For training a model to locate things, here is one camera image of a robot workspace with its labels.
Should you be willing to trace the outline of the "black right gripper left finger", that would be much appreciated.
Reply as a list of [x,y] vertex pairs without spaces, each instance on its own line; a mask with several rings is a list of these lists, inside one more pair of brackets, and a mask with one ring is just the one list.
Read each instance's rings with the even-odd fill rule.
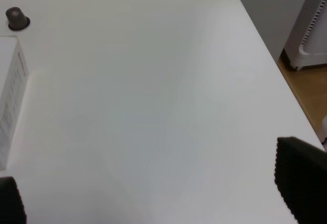
[[13,177],[1,177],[1,223],[27,223],[27,215]]

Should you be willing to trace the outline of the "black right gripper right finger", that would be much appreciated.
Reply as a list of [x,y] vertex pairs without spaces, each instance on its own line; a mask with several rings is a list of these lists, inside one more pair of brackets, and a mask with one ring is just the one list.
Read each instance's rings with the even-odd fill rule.
[[296,137],[279,137],[274,177],[298,223],[326,223],[325,151]]

